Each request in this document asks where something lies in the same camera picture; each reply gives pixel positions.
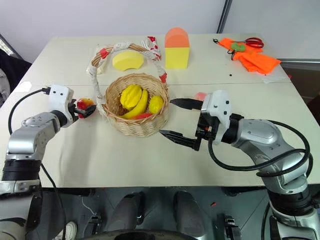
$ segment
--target green object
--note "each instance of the green object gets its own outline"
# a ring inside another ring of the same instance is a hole
[[[239,43],[236,43],[236,42],[231,44],[231,48],[232,48],[232,50],[235,50],[236,52],[242,52],[242,53],[246,50],[246,46],[245,45],[239,44]]]

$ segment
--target basket handle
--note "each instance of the basket handle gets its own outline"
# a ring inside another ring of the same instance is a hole
[[[112,54],[113,52],[117,52],[120,50],[125,50],[125,49],[130,49],[130,50],[140,52],[141,54],[149,58],[155,64],[161,82],[163,84],[167,82],[167,73],[164,70],[164,68],[160,65],[160,62],[157,56],[152,51],[134,43],[120,42],[115,45],[102,48],[92,59],[91,64],[89,64],[88,72],[91,75],[92,84],[97,96],[97,103],[100,103],[100,104],[106,103],[105,96],[100,92],[100,87],[97,79],[98,67],[101,66],[101,64],[103,63],[103,59],[105,59],[109,54]]]

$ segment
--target scissors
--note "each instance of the scissors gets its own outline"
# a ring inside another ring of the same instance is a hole
[[[249,37],[244,41],[234,41],[234,43],[245,43],[246,45],[256,49],[262,49],[265,45],[258,37]]]

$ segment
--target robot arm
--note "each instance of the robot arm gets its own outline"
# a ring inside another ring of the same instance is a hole
[[[273,213],[270,218],[272,240],[290,239],[289,237],[320,240],[320,221],[308,190],[308,162],[303,162],[299,153],[305,153],[304,149],[294,149],[287,144],[278,127],[268,120],[244,119],[231,113],[229,97],[225,91],[209,93],[204,102],[178,98],[171,103],[185,109],[201,110],[195,133],[197,139],[186,138],[181,133],[168,130],[160,130],[162,135],[196,151],[199,150],[202,139],[208,140],[210,155],[220,167],[232,171],[259,170],[258,174],[267,188]],[[229,166],[220,162],[212,147],[212,144],[220,142],[241,149],[255,166]]]
[[[49,110],[29,117],[9,139],[0,182],[0,239],[22,240],[40,221],[42,191],[39,171],[48,141],[61,128],[85,117],[96,106],[87,110],[76,108],[73,90],[52,85],[49,92]]]

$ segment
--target white wall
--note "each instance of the white wall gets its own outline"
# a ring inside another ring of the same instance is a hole
[[[320,0],[233,0],[224,33],[260,33],[276,58],[320,59]]]
[[[0,0],[0,33],[33,62],[52,37],[215,33],[224,0]]]

